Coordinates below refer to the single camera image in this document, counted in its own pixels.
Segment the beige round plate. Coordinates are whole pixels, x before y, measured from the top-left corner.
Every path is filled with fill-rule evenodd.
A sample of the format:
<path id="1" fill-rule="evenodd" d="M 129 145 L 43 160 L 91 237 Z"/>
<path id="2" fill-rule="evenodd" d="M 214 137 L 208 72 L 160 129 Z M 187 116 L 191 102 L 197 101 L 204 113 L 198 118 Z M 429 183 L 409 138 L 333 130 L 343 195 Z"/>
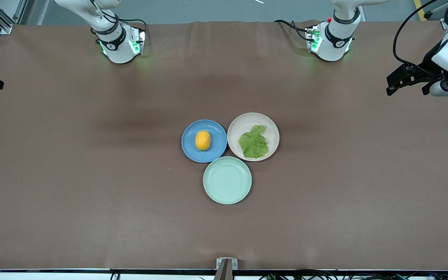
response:
<path id="1" fill-rule="evenodd" d="M 265 125 L 266 130 L 262 133 L 266 138 L 269 151 L 261 158 L 246 158 L 243 156 L 242 149 L 238 143 L 239 138 L 245 132 L 249 132 L 254 125 Z M 227 130 L 227 143 L 231 151 L 239 158 L 245 161 L 263 161 L 276 151 L 280 142 L 279 129 L 275 122 L 260 113 L 245 113 L 235 118 Z"/>

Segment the blue round plate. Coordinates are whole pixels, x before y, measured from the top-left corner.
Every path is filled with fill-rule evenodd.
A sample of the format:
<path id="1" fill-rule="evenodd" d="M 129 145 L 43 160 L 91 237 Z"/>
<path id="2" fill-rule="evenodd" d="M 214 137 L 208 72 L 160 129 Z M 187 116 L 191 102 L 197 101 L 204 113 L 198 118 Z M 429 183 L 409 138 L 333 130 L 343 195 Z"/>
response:
<path id="1" fill-rule="evenodd" d="M 210 134 L 210 146 L 205 151 L 199 150 L 195 144 L 197 133 L 200 131 L 207 131 Z M 210 163 L 216 160 L 224 154 L 227 145 L 225 129 L 210 119 L 201 119 L 187 126 L 181 139 L 184 154 L 197 163 Z"/>

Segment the yellow lemon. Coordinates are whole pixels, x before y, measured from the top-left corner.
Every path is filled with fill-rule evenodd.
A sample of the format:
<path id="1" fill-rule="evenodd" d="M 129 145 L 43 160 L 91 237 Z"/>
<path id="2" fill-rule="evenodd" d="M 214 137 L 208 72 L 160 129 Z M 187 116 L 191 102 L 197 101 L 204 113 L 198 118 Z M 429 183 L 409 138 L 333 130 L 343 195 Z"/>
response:
<path id="1" fill-rule="evenodd" d="M 212 137 L 206 130 L 199 131 L 194 138 L 194 144 L 200 151 L 206 151 L 209 149 L 211 142 Z"/>

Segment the light green round plate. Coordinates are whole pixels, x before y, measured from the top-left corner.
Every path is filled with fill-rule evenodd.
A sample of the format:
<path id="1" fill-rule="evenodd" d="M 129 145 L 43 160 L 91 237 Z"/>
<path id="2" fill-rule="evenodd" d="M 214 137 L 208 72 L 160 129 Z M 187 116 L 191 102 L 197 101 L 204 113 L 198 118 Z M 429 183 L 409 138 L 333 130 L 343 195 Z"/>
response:
<path id="1" fill-rule="evenodd" d="M 252 186 L 251 171 L 239 158 L 220 157 L 206 167 L 203 186 L 214 202 L 233 205 L 249 194 Z"/>

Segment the brown table cover sheet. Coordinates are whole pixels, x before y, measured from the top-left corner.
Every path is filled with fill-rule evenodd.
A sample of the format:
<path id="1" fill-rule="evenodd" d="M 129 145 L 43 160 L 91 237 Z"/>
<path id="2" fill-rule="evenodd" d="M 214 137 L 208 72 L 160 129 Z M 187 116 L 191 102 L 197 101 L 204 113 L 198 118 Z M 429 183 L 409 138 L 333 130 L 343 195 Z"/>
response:
<path id="1" fill-rule="evenodd" d="M 151 25 L 105 58 L 87 26 L 0 37 L 0 269 L 448 270 L 448 97 L 387 96 L 398 23 L 326 63 L 278 23 Z M 235 205 L 182 151 L 198 119 L 258 112 L 277 151 Z"/>

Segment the green lettuce leaf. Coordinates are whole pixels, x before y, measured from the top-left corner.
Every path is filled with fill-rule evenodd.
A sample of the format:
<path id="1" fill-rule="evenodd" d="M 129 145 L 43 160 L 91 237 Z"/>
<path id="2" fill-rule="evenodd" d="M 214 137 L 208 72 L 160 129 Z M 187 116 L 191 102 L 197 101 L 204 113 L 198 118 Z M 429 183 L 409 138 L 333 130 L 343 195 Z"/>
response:
<path id="1" fill-rule="evenodd" d="M 246 158 L 261 158 L 269 151 L 266 138 L 263 132 L 265 125 L 254 125 L 249 132 L 241 135 L 238 143 L 242 149 L 243 156 Z"/>

